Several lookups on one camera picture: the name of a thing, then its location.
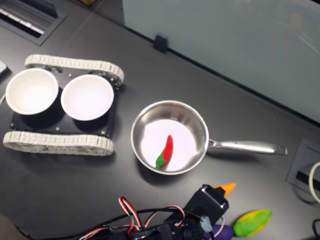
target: purple toy eggplant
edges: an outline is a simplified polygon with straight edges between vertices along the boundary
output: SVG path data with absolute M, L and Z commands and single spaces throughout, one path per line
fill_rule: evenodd
M 219 231 L 220 227 L 221 225 L 214 225 L 212 227 L 213 233 L 216 234 Z M 230 240 L 232 239 L 233 236 L 234 236 L 234 231 L 232 230 L 232 227 L 228 225 L 224 225 L 222 231 L 219 233 L 218 236 L 215 237 L 215 240 Z M 210 239 L 210 234 L 205 233 L 203 237 L 205 239 Z

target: red white black cable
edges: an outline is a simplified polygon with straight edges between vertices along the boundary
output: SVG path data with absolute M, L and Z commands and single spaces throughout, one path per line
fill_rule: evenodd
M 119 197 L 118 200 L 119 200 L 119 203 L 120 203 L 121 207 L 125 211 L 125 213 L 130 217 L 130 226 L 129 226 L 129 229 L 127 231 L 128 235 L 129 235 L 129 233 L 131 232 L 131 230 L 132 230 L 132 228 L 134 226 L 134 219 L 133 219 L 132 215 L 134 216 L 134 218 L 136 220 L 136 223 L 137 223 L 137 226 L 138 226 L 138 230 L 139 230 L 139 228 L 142 227 L 141 220 L 140 220 L 139 215 L 137 214 L 136 210 L 128 202 L 128 200 L 126 200 L 123 196 Z
M 177 206 L 177 205 L 170 205 L 170 206 L 167 206 L 167 207 L 163 208 L 162 210 L 164 210 L 164 209 L 178 209 L 178 210 L 181 212 L 181 214 L 182 214 L 182 220 L 179 221 L 179 222 L 177 222 L 177 223 L 175 224 L 175 226 L 179 227 L 179 226 L 182 224 L 182 222 L 184 221 L 184 219 L 185 219 L 185 211 L 184 211 L 181 207 L 179 207 L 179 206 Z M 148 224 L 150 223 L 151 219 L 152 219 L 157 213 L 161 212 L 162 210 L 160 210 L 160 211 L 155 211 L 154 213 L 152 213 L 152 214 L 146 219 L 143 228 L 146 228 L 146 227 L 148 226 Z

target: pan handle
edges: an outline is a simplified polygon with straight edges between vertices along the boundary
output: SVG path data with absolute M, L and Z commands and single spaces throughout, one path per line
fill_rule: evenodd
M 214 148 L 235 149 L 259 154 L 287 155 L 285 146 L 263 141 L 214 141 L 209 139 L 208 151 Z

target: white paper bowl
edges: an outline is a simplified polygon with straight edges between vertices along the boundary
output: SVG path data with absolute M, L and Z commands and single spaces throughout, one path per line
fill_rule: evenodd
M 90 121 L 101 117 L 110 109 L 114 96 L 111 84 L 103 77 L 81 75 L 65 86 L 61 105 L 73 119 Z
M 9 107 L 18 114 L 33 115 L 48 109 L 57 98 L 55 76 L 41 68 L 23 70 L 15 75 L 5 90 Z

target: toy vegetable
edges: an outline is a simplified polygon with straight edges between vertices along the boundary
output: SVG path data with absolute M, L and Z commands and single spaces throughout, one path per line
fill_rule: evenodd
M 237 237 L 249 237 L 263 229 L 270 220 L 272 211 L 260 209 L 250 211 L 240 217 L 233 225 L 234 235 Z
M 174 151 L 174 142 L 172 140 L 172 136 L 169 135 L 168 138 L 166 139 L 166 144 L 162 153 L 160 154 L 160 156 L 158 156 L 158 158 L 155 161 L 155 168 L 160 169 L 167 166 L 168 163 L 170 162 L 173 151 Z

